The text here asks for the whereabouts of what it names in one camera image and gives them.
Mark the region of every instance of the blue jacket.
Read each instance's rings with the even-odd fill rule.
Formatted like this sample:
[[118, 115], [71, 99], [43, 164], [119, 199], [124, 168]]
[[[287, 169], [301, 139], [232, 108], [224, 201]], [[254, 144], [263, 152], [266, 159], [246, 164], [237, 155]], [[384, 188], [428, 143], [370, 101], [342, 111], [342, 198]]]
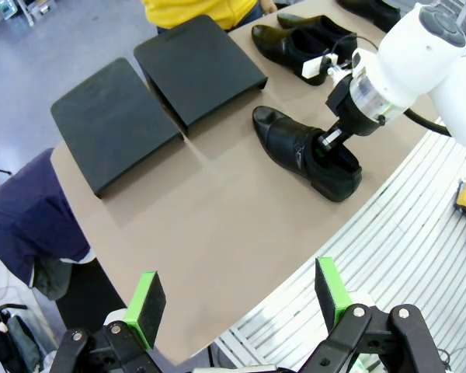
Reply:
[[79, 261], [89, 244], [42, 152], [0, 186], [0, 260], [25, 284], [39, 256]]

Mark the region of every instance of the screw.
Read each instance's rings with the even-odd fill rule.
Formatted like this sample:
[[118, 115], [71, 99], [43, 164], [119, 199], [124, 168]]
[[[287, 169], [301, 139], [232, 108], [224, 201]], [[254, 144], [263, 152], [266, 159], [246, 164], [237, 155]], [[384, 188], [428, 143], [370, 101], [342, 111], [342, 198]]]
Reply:
[[402, 317], [403, 319], [407, 319], [409, 317], [409, 311], [407, 309], [399, 309], [398, 310], [398, 317]]
[[118, 334], [121, 331], [121, 327], [119, 325], [114, 325], [112, 328], [110, 328], [110, 332], [112, 334]]
[[354, 309], [353, 314], [356, 317], [363, 317], [366, 314], [366, 312], [361, 307], [357, 307], [356, 309]]
[[73, 335], [72, 335], [72, 339], [75, 340], [75, 341], [78, 341], [81, 339], [81, 337], [83, 336], [83, 334], [81, 332], [75, 332]]

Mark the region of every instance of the brown table surface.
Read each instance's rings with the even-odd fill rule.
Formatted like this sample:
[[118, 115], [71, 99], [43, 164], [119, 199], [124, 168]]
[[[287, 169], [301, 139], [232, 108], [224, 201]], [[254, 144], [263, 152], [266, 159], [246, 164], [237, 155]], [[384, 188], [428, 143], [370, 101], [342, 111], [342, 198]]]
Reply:
[[[383, 33], [333, 0], [286, 8], [299, 16], [326, 14], [378, 42]], [[276, 14], [255, 23], [276, 25]], [[252, 126], [258, 105], [277, 108], [304, 124], [329, 128], [335, 117], [320, 87], [265, 59], [252, 24], [233, 40], [269, 77], [198, 123], [184, 143], [163, 149], [95, 197], [65, 143], [52, 163], [65, 195], [99, 262], [128, 303], [140, 275], [158, 270], [167, 306], [156, 346], [179, 363], [208, 345], [314, 254], [375, 193], [425, 131], [401, 116], [347, 145], [363, 167], [357, 192], [329, 202], [309, 183], [276, 165]], [[370, 49], [365, 41], [359, 45]], [[427, 98], [414, 109], [437, 118]]]

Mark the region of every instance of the aluminum profile table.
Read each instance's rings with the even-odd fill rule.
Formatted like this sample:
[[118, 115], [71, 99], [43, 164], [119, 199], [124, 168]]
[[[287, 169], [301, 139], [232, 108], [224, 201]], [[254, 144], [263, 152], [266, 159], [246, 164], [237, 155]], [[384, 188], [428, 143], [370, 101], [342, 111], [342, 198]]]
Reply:
[[[466, 148], [426, 134], [332, 239], [215, 343], [238, 367], [297, 370], [327, 335], [314, 261], [332, 256], [347, 290], [368, 293], [386, 312], [417, 305], [437, 347], [466, 347], [466, 218], [453, 209], [462, 177]], [[466, 371], [466, 349], [453, 353], [451, 366]]]

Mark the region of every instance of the jeans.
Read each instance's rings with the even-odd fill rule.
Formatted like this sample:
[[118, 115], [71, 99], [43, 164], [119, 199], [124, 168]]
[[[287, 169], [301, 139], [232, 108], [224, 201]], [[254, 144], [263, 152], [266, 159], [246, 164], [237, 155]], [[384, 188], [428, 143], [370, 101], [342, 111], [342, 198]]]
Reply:
[[[235, 26], [227, 30], [227, 32], [237, 29], [243, 25], [246, 25], [247, 23], [251, 23], [255, 21], [256, 19], [261, 18], [262, 16], [263, 16], [263, 9], [261, 8], [260, 2], [257, 2], [254, 5], [254, 7], [250, 10], [250, 12], [248, 12], [247, 15], [243, 17], [242, 20], [238, 22]], [[157, 26], [158, 35], [160, 35], [161, 33], [164, 33], [165, 31], [167, 31], [167, 29], [163, 29], [162, 27]]]

